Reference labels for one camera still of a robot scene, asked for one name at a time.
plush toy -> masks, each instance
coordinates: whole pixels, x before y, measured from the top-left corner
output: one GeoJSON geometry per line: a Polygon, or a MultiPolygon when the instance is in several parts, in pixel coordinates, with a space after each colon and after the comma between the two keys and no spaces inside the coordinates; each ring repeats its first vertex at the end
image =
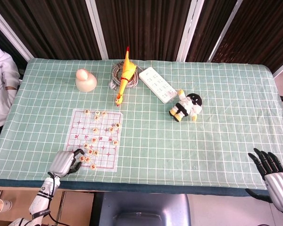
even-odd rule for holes
{"type": "Polygon", "coordinates": [[[190,93],[185,96],[181,89],[178,92],[180,101],[169,111],[176,121],[181,121],[184,116],[190,115],[193,121],[197,120],[197,114],[202,110],[202,99],[198,94],[190,93]]]}

sleeve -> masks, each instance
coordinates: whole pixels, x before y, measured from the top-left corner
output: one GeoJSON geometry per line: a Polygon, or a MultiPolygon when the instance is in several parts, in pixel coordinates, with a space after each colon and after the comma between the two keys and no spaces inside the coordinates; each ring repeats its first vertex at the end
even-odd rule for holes
{"type": "Polygon", "coordinates": [[[0,49],[0,68],[5,86],[17,88],[19,85],[19,72],[13,58],[0,49]]]}
{"type": "Polygon", "coordinates": [[[9,89],[7,90],[7,92],[8,92],[8,104],[11,107],[16,98],[17,90],[9,89]]]}

yellow rubber chicken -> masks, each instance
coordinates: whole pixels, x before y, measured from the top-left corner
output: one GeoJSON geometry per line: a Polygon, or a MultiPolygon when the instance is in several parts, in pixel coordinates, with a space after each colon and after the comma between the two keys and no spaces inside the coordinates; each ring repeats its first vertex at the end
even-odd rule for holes
{"type": "Polygon", "coordinates": [[[115,103],[119,106],[123,101],[123,93],[126,88],[128,81],[134,75],[136,65],[129,61],[129,47],[127,47],[125,62],[123,66],[123,72],[121,77],[121,85],[119,86],[119,92],[115,103]]]}

dark blue table edge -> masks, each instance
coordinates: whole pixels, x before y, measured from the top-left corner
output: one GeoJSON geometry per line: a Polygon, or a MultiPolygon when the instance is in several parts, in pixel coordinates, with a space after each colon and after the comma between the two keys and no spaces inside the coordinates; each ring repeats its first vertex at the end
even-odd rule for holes
{"type": "MultiPolygon", "coordinates": [[[[7,180],[0,179],[1,187],[41,187],[39,180],[7,180]]],[[[169,194],[204,194],[226,196],[249,196],[243,188],[210,187],[210,186],[173,186],[173,185],[144,185],[126,183],[61,181],[60,187],[70,190],[109,191],[109,192],[144,192],[169,194]]],[[[256,190],[256,193],[267,195],[267,190],[256,190]]]]}

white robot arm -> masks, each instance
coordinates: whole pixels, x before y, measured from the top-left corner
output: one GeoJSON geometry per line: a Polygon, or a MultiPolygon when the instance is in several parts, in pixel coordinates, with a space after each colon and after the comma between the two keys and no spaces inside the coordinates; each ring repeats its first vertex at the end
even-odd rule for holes
{"type": "Polygon", "coordinates": [[[275,207],[283,213],[283,166],[273,153],[259,151],[256,148],[254,151],[260,160],[251,153],[248,155],[254,161],[270,196],[256,194],[250,189],[246,189],[246,192],[256,199],[274,203],[275,207]]]}
{"type": "Polygon", "coordinates": [[[82,149],[77,149],[75,152],[58,152],[48,174],[39,192],[37,193],[33,203],[29,208],[32,215],[32,220],[19,218],[12,222],[9,226],[41,226],[44,216],[50,214],[50,202],[60,185],[60,178],[66,174],[75,173],[79,170],[82,163],[79,162],[73,167],[75,163],[75,156],[78,154],[84,155],[82,149]]]}

